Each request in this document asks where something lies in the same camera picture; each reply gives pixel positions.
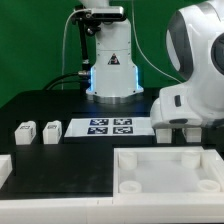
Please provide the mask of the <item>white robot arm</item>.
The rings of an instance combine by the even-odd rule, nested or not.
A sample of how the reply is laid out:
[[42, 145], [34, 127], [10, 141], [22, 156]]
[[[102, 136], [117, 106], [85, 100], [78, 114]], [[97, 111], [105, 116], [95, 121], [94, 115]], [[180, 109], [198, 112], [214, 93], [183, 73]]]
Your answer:
[[[79, 0], [84, 21], [96, 35], [97, 59], [91, 68], [89, 99], [122, 103], [139, 94], [130, 56], [130, 23], [109, 0]], [[151, 111], [155, 129], [224, 125], [224, 0], [206, 0], [174, 13], [166, 47], [175, 70], [185, 79], [160, 90]]]

